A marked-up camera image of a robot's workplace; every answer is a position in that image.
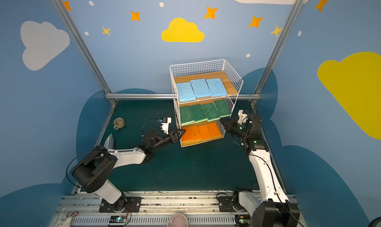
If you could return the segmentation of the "orange sponge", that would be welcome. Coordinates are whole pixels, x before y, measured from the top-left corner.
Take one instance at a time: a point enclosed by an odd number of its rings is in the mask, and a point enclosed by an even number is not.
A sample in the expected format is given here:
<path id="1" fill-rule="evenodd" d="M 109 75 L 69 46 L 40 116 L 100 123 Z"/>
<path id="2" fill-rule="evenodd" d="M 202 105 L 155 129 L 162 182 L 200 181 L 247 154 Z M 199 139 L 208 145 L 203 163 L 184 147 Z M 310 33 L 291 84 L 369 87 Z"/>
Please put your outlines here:
<path id="1" fill-rule="evenodd" d="M 188 131 L 190 133 L 191 142 L 201 141 L 201 134 L 197 125 L 189 126 Z"/>
<path id="2" fill-rule="evenodd" d="M 199 125 L 198 130 L 202 141 L 209 141 L 212 139 L 212 135 L 207 125 Z"/>
<path id="3" fill-rule="evenodd" d="M 221 134 L 221 131 L 217 125 L 217 122 L 208 123 L 207 127 L 208 127 L 208 130 L 210 132 L 212 139 L 217 139 L 217 138 L 222 137 L 222 134 Z"/>
<path id="4" fill-rule="evenodd" d="M 191 132 L 188 127 L 185 127 L 184 130 L 185 130 L 185 133 L 182 136 L 181 140 L 183 144 L 188 144 L 192 141 Z"/>

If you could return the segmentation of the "green sponge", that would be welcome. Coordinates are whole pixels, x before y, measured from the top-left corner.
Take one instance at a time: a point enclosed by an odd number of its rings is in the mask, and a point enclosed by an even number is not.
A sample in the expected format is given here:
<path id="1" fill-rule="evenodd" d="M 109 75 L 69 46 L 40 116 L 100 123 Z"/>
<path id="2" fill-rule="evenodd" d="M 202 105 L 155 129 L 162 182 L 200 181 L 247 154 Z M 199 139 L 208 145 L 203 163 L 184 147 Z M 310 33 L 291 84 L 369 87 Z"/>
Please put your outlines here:
<path id="1" fill-rule="evenodd" d="M 220 119 L 220 114 L 214 103 L 208 103 L 201 105 L 208 122 L 216 121 Z"/>
<path id="2" fill-rule="evenodd" d="M 226 102 L 226 100 L 216 100 L 213 102 L 219 115 L 220 115 L 220 118 L 226 118 L 226 117 L 230 117 L 232 115 L 232 112 Z"/>
<path id="3" fill-rule="evenodd" d="M 205 111 L 200 104 L 189 106 L 189 108 L 196 124 L 207 121 Z"/>

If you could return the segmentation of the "blue sponge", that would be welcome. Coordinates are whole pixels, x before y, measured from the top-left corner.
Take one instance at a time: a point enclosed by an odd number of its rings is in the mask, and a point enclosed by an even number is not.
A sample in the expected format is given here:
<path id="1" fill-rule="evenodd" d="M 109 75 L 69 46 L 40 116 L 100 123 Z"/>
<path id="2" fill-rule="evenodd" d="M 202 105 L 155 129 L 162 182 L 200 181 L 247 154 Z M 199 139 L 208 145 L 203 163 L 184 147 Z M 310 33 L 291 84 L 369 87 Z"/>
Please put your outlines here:
<path id="1" fill-rule="evenodd" d="M 190 80 L 190 84 L 197 99 L 211 97 L 211 92 L 205 79 L 193 79 Z"/>
<path id="2" fill-rule="evenodd" d="M 176 84 L 179 102 L 190 102 L 196 100 L 193 88 L 190 82 Z"/>
<path id="3" fill-rule="evenodd" d="M 227 96 L 227 91 L 220 78 L 207 79 L 211 97 Z"/>

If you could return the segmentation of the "white wire wooden shelf rack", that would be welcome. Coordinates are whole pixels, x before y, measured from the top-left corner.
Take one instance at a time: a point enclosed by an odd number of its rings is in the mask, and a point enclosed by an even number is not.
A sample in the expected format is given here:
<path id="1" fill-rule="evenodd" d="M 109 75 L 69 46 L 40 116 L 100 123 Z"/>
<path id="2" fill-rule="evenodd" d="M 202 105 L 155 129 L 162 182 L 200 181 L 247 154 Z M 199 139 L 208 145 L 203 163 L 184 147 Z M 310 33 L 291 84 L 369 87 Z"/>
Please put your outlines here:
<path id="1" fill-rule="evenodd" d="M 170 75 L 171 75 L 171 82 L 172 82 L 172 91 L 173 91 L 173 100 L 174 100 L 174 109 L 175 109 L 175 115 L 176 115 L 176 125 L 179 129 L 184 129 L 185 127 L 194 126 L 194 125 L 206 125 L 208 123 L 217 122 L 217 125 L 221 131 L 222 137 L 225 135 L 225 128 L 223 127 L 221 123 L 221 119 L 212 122 L 201 122 L 201 123 L 192 123 L 189 125 L 181 125 L 180 120 L 180 107 L 183 106 L 192 106 L 196 104 L 208 104 L 213 103 L 216 100 L 226 100 L 231 112 L 233 112 L 238 95 L 241 91 L 241 88 L 243 86 L 243 79 L 241 76 L 236 72 L 236 70 L 230 65 L 230 63 L 225 59 L 218 59 L 218 60 L 211 60 L 211 61 L 203 61 L 203 62 L 194 62 L 194 63 L 185 63 L 185 64 L 176 64 L 171 65 L 169 67 L 170 69 Z M 225 86 L 225 89 L 227 91 L 227 96 L 220 96 L 220 97 L 204 97 L 199 98 L 190 102 L 179 102 L 178 98 L 178 91 L 176 84 L 177 83 L 183 83 L 183 82 L 190 82 L 190 80 L 193 79 L 213 79 L 213 78 L 220 78 L 223 85 Z M 189 147 L 209 141 L 198 141 L 198 142 L 190 142 L 188 144 L 183 144 L 182 140 L 180 140 L 180 144 L 182 147 Z"/>

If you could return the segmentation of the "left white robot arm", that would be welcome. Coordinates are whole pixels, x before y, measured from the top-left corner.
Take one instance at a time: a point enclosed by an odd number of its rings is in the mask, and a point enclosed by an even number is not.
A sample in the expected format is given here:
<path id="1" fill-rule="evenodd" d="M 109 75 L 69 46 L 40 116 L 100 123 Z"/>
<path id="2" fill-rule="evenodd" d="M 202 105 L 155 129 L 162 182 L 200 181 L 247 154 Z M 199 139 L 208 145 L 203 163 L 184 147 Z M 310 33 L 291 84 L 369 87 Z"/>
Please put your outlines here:
<path id="1" fill-rule="evenodd" d="M 168 134 L 159 135 L 157 130 L 150 129 L 133 149 L 114 150 L 98 145 L 74 166 L 71 175 L 87 193 L 94 193 L 107 203 L 116 205 L 122 200 L 123 193 L 108 180 L 112 171 L 149 162 L 158 148 L 179 142 L 185 133 L 185 129 L 173 129 Z"/>

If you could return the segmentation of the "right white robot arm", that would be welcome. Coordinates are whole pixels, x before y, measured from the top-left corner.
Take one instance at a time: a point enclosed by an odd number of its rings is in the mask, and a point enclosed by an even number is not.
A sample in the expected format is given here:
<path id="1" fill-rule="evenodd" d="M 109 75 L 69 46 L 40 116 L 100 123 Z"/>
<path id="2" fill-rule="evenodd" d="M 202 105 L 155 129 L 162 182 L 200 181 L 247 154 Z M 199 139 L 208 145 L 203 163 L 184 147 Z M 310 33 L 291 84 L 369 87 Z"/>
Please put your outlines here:
<path id="1" fill-rule="evenodd" d="M 272 165 L 270 148 L 263 138 L 262 118 L 239 110 L 237 117 L 223 119 L 221 123 L 229 134 L 240 139 L 261 193 L 257 198 L 251 191 L 237 191 L 232 199 L 234 207 L 248 212 L 251 227 L 301 226 L 301 211 L 289 201 Z"/>

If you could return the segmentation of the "beige ceramic mug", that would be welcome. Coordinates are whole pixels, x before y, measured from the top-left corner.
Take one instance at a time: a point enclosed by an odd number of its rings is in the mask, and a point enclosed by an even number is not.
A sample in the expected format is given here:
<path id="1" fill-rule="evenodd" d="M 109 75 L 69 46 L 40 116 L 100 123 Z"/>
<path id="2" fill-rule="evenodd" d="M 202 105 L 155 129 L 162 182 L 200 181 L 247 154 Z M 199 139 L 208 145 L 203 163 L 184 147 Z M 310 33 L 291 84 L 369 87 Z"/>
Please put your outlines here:
<path id="1" fill-rule="evenodd" d="M 114 130 L 119 130 L 125 126 L 125 121 L 123 118 L 116 118 L 113 121 Z"/>

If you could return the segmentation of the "grey metal garden trowel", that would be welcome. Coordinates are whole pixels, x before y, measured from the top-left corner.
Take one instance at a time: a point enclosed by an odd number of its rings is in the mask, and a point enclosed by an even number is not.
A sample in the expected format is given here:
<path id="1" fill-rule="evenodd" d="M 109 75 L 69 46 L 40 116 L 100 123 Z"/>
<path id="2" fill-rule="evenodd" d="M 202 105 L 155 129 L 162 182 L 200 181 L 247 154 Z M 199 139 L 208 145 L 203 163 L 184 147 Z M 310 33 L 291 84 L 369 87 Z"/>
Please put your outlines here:
<path id="1" fill-rule="evenodd" d="M 114 136 L 113 136 L 113 134 L 110 134 L 110 135 L 106 138 L 106 140 L 105 140 L 105 142 L 104 142 L 104 147 L 105 147 L 106 149 L 114 150 L 114 148 L 115 148 L 115 140 L 114 140 Z"/>

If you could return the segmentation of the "pink round object front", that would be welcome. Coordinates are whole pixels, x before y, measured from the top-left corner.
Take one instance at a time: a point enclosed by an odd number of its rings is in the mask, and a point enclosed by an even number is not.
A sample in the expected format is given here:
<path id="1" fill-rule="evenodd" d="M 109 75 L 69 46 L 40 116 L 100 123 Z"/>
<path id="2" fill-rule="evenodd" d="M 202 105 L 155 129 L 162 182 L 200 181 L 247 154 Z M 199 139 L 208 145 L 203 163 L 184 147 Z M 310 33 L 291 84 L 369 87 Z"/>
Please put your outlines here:
<path id="1" fill-rule="evenodd" d="M 188 227 L 187 217 L 182 213 L 173 214 L 167 222 L 167 227 Z"/>

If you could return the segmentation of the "right green circuit board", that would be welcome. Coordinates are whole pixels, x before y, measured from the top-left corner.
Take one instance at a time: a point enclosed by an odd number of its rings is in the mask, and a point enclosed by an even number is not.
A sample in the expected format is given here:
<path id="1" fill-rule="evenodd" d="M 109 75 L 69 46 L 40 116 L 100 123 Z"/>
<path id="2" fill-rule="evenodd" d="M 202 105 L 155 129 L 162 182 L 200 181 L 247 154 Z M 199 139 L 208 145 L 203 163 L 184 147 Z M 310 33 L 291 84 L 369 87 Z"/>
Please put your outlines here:
<path id="1" fill-rule="evenodd" d="M 235 215 L 235 227 L 248 227 L 250 225 L 249 215 Z"/>

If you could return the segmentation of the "green circuit board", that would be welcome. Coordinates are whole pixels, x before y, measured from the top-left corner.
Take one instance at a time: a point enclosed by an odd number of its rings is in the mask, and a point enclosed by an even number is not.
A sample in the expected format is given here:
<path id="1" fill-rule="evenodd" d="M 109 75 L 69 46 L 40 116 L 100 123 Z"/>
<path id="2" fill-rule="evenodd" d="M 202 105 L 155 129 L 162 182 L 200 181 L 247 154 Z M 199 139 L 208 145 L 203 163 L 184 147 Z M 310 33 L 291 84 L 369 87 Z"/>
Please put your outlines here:
<path id="1" fill-rule="evenodd" d="M 111 216 L 109 219 L 109 225 L 125 225 L 126 223 L 126 216 Z"/>
<path id="2" fill-rule="evenodd" d="M 249 215 L 235 215 L 235 227 L 248 227 L 250 225 Z"/>

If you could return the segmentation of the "left green circuit board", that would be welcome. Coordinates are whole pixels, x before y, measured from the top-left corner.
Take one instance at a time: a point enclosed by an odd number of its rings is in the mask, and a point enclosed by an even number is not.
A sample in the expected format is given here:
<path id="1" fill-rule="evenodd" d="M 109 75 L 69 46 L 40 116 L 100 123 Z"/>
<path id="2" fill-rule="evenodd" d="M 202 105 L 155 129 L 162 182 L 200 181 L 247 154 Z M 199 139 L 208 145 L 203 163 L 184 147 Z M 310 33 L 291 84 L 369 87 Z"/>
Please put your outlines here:
<path id="1" fill-rule="evenodd" d="M 111 216 L 109 219 L 109 225 L 125 225 L 126 223 L 126 216 Z"/>

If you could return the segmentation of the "white crumpled object front left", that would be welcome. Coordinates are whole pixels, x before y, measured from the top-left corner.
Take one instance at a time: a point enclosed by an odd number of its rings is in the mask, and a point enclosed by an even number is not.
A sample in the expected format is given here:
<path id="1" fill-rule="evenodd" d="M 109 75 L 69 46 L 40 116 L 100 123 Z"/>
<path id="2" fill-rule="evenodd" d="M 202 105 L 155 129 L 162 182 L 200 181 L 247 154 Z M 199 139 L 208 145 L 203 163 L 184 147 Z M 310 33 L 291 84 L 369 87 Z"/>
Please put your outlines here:
<path id="1" fill-rule="evenodd" d="M 59 220 L 54 227 L 71 227 L 72 217 L 67 217 L 64 220 Z"/>

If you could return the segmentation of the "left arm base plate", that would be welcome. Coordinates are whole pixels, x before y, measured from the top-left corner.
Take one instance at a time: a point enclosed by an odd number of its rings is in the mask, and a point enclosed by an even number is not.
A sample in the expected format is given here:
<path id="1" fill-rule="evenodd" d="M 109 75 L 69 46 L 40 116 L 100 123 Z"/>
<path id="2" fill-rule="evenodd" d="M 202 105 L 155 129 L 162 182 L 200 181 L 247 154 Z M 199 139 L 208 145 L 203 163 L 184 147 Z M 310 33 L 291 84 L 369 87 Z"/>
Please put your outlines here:
<path id="1" fill-rule="evenodd" d="M 102 200 L 99 213 L 138 213 L 140 210 L 142 198 L 139 196 L 126 197 L 122 196 L 114 204 Z"/>

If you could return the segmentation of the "aluminium front rail frame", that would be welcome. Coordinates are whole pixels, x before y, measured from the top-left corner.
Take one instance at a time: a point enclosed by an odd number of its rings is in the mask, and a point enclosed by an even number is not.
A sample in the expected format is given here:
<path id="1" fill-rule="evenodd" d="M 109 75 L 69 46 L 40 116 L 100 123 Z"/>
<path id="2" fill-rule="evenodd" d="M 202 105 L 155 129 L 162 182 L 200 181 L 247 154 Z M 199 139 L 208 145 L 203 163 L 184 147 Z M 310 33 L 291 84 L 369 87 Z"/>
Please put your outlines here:
<path id="1" fill-rule="evenodd" d="M 234 227 L 235 215 L 249 215 L 242 212 L 220 212 L 217 194 L 232 196 L 239 190 L 207 191 L 131 191 L 123 196 L 142 198 L 138 213 L 99 213 L 102 198 L 95 194 L 80 192 L 64 196 L 53 215 L 50 226 L 59 220 L 72 217 L 71 227 L 167 227 L 175 213 L 184 214 L 189 227 Z M 251 191 L 260 198 L 258 190 Z M 125 225 L 109 225 L 111 216 L 126 216 Z"/>

